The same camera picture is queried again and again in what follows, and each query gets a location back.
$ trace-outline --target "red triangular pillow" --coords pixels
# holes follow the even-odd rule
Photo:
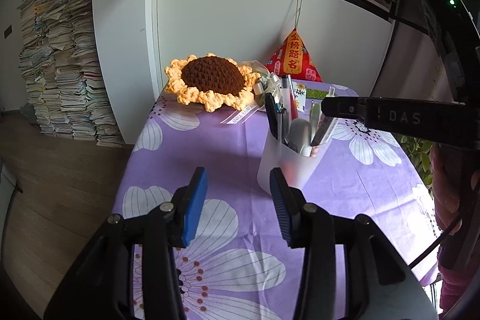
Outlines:
[[[297,29],[292,30],[265,66],[278,76],[290,74],[293,79],[322,81]]]

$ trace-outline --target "paper tag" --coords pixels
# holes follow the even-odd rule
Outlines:
[[[258,105],[255,102],[251,103],[245,109],[243,109],[241,112],[239,112],[238,110],[236,112],[234,112],[234,114],[233,114],[234,117],[233,118],[232,118],[232,115],[230,115],[225,120],[223,120],[221,122],[221,124],[236,124],[239,121],[241,121],[241,119],[246,117],[246,115],[249,114],[252,110],[257,111],[258,109],[260,109],[260,108],[258,107]]]
[[[295,103],[297,110],[305,112],[305,98],[307,97],[307,86],[292,81],[293,93],[295,95]]]

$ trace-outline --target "white pen cup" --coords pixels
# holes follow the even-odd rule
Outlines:
[[[280,167],[289,186],[301,190],[314,173],[331,143],[332,139],[316,147],[315,157],[306,157],[280,143],[272,136],[271,132],[267,132],[262,160],[258,168],[258,184],[271,195],[270,171],[275,167]]]

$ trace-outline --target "white wall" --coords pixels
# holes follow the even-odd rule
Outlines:
[[[120,132],[134,144],[159,95],[152,0],[92,0],[106,92]]]
[[[0,0],[0,102],[5,110],[18,110],[28,100],[25,81],[18,69],[18,54],[23,46],[19,5],[20,0]],[[4,38],[3,32],[10,25],[12,33]]]
[[[296,0],[158,0],[162,69],[213,52],[266,62],[294,28]],[[370,95],[391,24],[343,0],[303,0],[298,32],[323,80]]]

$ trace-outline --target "table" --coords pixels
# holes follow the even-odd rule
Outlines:
[[[302,82],[328,91],[325,83]],[[356,94],[335,86],[339,95]],[[197,166],[208,174],[208,193],[196,238],[175,249],[182,301],[189,319],[290,320],[303,250],[281,238],[272,199],[256,176],[268,131],[264,112],[244,123],[221,124],[229,107],[207,113],[161,95],[138,138],[118,189],[114,213],[146,214],[185,186]],[[333,141],[303,194],[329,213],[368,214],[407,262],[439,234],[433,201],[391,134],[340,120]],[[344,315],[343,251],[337,246],[337,318]],[[134,309],[143,318],[142,248],[135,247]],[[414,272],[425,286],[437,274],[436,253]]]

